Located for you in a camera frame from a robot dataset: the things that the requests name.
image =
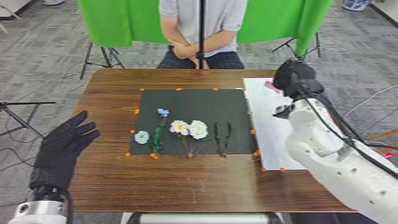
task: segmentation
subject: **wall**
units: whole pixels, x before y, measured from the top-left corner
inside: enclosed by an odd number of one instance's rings
[[[0,0],[0,5],[8,6],[11,11],[17,12],[29,2],[31,0]],[[10,17],[10,12],[2,8],[0,17]]]
[[[398,22],[398,0],[386,0],[384,3],[374,3],[374,5]]]

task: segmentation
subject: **wooden table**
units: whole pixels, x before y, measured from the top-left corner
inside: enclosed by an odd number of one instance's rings
[[[242,88],[251,70],[102,70],[77,112],[90,111],[102,138],[86,150],[72,193],[91,212],[349,212],[308,171],[262,172],[253,155],[127,157],[141,89]]]

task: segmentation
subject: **black glove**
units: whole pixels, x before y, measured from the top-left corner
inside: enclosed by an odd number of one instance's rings
[[[70,188],[77,158],[100,136],[100,131],[95,130],[97,123],[79,127],[86,119],[88,111],[66,121],[45,137],[31,175],[33,190],[42,186],[58,187],[63,190]]]
[[[303,98],[303,91],[313,97],[324,92],[324,86],[317,81],[315,69],[310,65],[296,60],[289,60],[278,69],[274,86],[285,91],[285,96],[294,100]]]

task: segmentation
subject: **green backdrop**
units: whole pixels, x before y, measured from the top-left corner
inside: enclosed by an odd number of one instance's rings
[[[97,46],[130,47],[132,41],[168,43],[159,0],[79,0],[79,4]],[[303,56],[331,4],[333,0],[249,0],[241,44],[296,37],[297,56]]]

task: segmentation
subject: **white sheet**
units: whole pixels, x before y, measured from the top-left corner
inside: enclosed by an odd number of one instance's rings
[[[292,99],[274,88],[273,78],[253,78],[244,81],[264,167],[267,170],[280,170],[281,168],[303,170],[306,168],[292,159],[285,147],[292,133],[290,121],[273,116],[276,108],[292,104]]]

